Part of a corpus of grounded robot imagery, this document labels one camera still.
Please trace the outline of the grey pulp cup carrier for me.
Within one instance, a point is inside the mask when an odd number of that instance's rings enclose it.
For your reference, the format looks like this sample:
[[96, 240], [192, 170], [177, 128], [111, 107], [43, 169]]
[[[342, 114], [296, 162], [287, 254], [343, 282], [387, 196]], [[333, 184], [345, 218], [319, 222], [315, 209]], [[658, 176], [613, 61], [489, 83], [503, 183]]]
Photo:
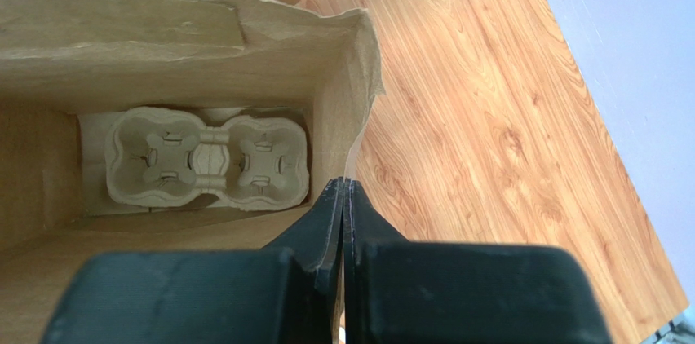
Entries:
[[140, 107], [105, 139], [105, 181], [117, 203], [184, 206], [216, 196], [244, 211], [278, 211], [309, 191], [308, 138], [284, 117], [235, 116], [208, 126], [190, 112]]

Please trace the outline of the brown paper bag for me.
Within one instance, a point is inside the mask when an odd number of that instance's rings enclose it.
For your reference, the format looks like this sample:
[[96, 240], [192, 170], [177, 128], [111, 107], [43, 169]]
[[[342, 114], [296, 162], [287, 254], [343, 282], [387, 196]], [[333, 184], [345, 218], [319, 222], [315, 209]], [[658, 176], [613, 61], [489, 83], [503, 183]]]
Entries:
[[[366, 11], [323, 17], [273, 0], [1, 0], [1, 340], [42, 335], [82, 266], [106, 253], [257, 250], [332, 179], [349, 180], [383, 92]], [[299, 205], [244, 211], [108, 194], [104, 147], [140, 107], [208, 126], [284, 117], [308, 138]]]

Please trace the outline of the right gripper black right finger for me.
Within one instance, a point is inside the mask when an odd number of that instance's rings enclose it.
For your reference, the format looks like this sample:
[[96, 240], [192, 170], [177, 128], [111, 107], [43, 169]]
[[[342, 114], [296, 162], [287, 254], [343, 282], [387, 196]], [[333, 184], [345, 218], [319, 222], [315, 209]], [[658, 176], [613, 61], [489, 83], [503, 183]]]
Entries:
[[545, 245], [406, 239], [345, 183], [350, 343], [609, 343], [578, 261]]

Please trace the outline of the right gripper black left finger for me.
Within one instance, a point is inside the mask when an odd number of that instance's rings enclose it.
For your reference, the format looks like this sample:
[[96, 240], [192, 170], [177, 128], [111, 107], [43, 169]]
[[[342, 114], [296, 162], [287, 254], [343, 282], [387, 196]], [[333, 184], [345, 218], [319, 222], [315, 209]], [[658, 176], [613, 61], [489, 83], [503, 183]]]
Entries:
[[257, 250], [124, 252], [88, 260], [45, 343], [335, 343], [344, 178]]

